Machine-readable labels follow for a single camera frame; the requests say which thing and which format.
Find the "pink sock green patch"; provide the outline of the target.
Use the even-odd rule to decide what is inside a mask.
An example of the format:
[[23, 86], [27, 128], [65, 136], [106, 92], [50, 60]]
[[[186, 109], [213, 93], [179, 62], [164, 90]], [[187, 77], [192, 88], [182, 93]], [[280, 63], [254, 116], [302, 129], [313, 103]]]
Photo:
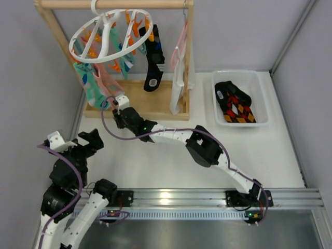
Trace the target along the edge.
[[124, 94], [122, 86], [112, 78], [103, 63], [89, 63], [92, 64], [96, 70], [96, 81], [99, 88], [105, 96], [118, 96]]

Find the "black sock white stripes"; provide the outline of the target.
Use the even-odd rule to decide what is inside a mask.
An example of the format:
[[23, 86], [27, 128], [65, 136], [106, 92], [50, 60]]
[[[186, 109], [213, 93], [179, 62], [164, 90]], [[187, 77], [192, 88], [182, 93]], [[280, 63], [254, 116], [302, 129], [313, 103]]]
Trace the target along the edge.
[[237, 99], [239, 104], [244, 106], [251, 106], [252, 99], [251, 97], [240, 90], [232, 81], [218, 82], [214, 85], [216, 100], [223, 112], [230, 109], [229, 103], [231, 98]]

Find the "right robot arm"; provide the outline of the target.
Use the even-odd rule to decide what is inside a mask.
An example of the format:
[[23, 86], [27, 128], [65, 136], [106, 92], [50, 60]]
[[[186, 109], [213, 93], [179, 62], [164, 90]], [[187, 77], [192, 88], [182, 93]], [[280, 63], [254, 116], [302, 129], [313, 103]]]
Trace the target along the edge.
[[268, 201], [268, 195], [261, 183], [247, 176], [233, 164], [225, 147], [203, 126], [196, 126], [194, 129], [168, 128], [142, 118], [132, 107], [114, 110], [113, 115], [117, 127], [130, 130], [135, 139], [142, 142], [185, 146], [195, 163], [225, 173], [233, 182], [237, 191], [236, 197], [243, 198], [245, 204], [256, 203], [260, 198], [263, 198], [264, 202]]

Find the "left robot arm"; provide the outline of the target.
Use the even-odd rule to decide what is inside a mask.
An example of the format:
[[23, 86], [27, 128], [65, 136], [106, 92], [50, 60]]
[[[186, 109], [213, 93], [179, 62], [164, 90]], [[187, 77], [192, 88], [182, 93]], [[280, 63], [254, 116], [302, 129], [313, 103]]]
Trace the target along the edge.
[[36, 248], [78, 248], [99, 213], [112, 204], [117, 195], [117, 185], [101, 179], [94, 185], [85, 206], [70, 226], [75, 206], [87, 185], [87, 159], [104, 147], [97, 129], [80, 132], [78, 139], [67, 141], [56, 131], [38, 148], [57, 157], [49, 175], [51, 185], [45, 191], [40, 208], [40, 228]]

